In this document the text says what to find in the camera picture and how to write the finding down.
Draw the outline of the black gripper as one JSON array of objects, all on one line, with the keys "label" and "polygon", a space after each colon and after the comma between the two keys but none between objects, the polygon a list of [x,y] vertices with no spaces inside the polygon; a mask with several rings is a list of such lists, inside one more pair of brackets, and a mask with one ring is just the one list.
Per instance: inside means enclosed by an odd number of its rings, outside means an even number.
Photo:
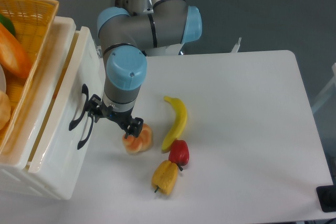
[{"label": "black gripper", "polygon": [[142,118],[132,118],[131,113],[133,109],[129,109],[125,112],[113,111],[112,106],[106,106],[96,94],[93,94],[91,98],[85,102],[84,109],[93,123],[97,123],[101,118],[115,122],[125,131],[124,138],[128,138],[130,135],[137,138],[142,132],[144,121]]}]

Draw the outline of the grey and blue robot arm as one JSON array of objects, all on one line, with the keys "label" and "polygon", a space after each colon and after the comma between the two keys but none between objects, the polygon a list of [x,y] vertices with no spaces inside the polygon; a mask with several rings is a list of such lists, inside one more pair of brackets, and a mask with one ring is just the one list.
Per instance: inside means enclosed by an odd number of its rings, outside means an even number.
[{"label": "grey and blue robot arm", "polygon": [[197,7],[186,0],[116,0],[97,19],[106,79],[102,102],[89,109],[93,122],[106,118],[138,136],[141,118],[131,113],[145,79],[148,49],[185,44],[202,35]]}]

